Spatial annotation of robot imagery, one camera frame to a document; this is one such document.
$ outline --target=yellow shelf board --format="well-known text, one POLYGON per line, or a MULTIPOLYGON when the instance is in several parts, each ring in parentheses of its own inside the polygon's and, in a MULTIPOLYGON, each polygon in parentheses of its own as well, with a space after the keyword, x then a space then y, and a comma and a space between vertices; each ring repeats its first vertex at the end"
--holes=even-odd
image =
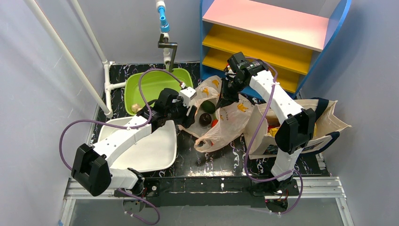
POLYGON ((262 59, 273 66, 306 75, 309 71, 312 50, 263 36, 213 25, 202 44, 230 54, 262 59))
MULTIPOLYGON (((231 53, 211 48, 202 61, 202 64, 222 71, 226 67, 229 57, 231 57, 231 53)), ((281 87, 285 91, 295 93, 300 74, 276 66, 274 66, 274 68, 279 73, 277 81, 280 83, 281 87)))

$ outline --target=green plastic tub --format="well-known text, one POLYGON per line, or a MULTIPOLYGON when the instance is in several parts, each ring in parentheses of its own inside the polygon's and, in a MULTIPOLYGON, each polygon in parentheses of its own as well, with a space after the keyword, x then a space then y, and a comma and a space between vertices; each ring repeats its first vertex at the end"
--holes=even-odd
MULTIPOLYGON (((143 73, 133 74, 126 81, 125 109, 130 115, 135 115, 132 112, 132 105, 139 104, 141 107, 145 106, 140 91, 138 90, 138 80, 142 74, 143 73)), ((175 68, 173 74, 184 82, 186 86, 193 87, 190 73, 187 70, 175 68)), ((160 71, 153 71, 146 74, 141 81, 141 88, 147 101, 158 99, 158 96, 164 88, 171 88, 176 91, 181 90, 179 83, 172 78, 172 76, 160 71)))

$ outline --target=avocado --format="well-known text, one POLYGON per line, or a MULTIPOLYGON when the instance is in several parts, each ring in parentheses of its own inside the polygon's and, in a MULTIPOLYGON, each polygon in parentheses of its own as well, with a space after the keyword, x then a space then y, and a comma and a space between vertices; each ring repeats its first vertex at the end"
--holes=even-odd
POLYGON ((201 104, 201 108, 208 114, 213 114, 216 111, 215 105, 209 100, 204 101, 201 104))

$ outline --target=pink shelf board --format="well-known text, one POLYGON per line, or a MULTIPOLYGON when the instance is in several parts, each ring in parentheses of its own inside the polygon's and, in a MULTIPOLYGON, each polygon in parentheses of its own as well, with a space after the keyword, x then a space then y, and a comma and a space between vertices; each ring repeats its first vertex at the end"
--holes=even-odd
POLYGON ((251 0, 215 0, 203 21, 322 51, 328 18, 251 0))

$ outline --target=gray wall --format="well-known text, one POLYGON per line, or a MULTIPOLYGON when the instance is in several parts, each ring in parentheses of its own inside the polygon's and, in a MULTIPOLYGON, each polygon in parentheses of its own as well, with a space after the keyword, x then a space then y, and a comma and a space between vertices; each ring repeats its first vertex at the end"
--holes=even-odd
MULTIPOLYGON (((200 0, 165 0, 177 62, 200 59, 200 0)), ((79 0, 98 43, 116 63, 163 63, 155 0, 79 0)))
POLYGON ((355 225, 398 225, 399 2, 354 0, 305 97, 339 100, 353 126, 325 153, 342 180, 355 225))
MULTIPOLYGON (((102 65, 67 1, 38 0, 98 92, 102 65)), ((96 103, 22 0, 0 1, 0 225, 54 226, 70 172, 58 154, 61 131, 92 119, 96 103)), ((90 125, 66 135, 72 162, 90 125)))

